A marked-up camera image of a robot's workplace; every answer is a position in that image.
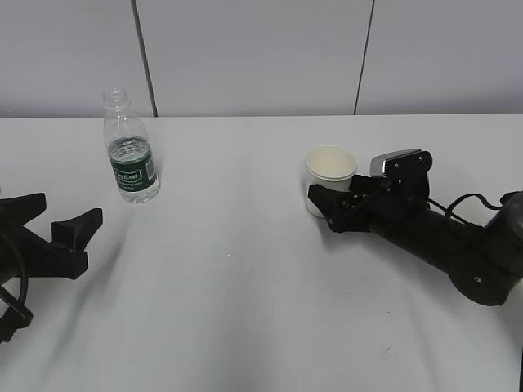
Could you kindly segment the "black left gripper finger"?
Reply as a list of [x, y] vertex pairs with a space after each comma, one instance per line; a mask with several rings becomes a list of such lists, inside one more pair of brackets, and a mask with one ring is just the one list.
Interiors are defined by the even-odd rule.
[[71, 253], [83, 252], [103, 224], [103, 211], [93, 208], [70, 220], [51, 223], [51, 242]]
[[1, 219], [25, 225], [47, 209], [44, 193], [1, 199]]

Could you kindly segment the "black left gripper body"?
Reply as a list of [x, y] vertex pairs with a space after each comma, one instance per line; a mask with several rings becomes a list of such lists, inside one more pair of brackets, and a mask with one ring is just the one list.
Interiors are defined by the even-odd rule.
[[77, 239], [76, 230], [63, 222], [51, 224], [48, 242], [23, 225], [1, 225], [1, 282], [20, 275], [20, 261], [30, 278], [75, 280], [88, 269], [87, 240]]

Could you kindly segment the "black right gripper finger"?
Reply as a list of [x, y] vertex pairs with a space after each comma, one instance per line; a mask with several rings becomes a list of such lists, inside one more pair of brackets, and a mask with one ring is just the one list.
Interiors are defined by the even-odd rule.
[[356, 205], [360, 202], [351, 191], [327, 189], [322, 185], [310, 185], [308, 199], [330, 223], [355, 223], [360, 219]]
[[350, 192], [377, 192], [388, 189], [388, 180], [382, 177], [354, 175], [349, 185]]

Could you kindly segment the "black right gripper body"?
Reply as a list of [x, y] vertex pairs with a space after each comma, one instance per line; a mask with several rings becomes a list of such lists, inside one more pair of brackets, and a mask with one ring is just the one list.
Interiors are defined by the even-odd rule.
[[356, 205], [360, 219], [355, 223], [327, 221], [329, 228], [335, 233], [369, 232], [376, 224], [399, 224], [414, 213], [428, 208], [427, 200], [405, 198], [390, 181], [387, 190], [353, 193], [360, 200]]

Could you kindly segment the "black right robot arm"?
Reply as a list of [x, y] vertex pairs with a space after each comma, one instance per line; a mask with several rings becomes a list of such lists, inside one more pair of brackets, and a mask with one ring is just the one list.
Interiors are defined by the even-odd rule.
[[466, 298], [503, 305], [522, 280], [522, 193], [505, 194], [487, 225], [461, 222], [454, 205], [436, 212], [428, 179], [357, 176], [348, 189], [311, 185], [307, 197], [334, 233], [368, 232], [413, 254], [449, 276]]

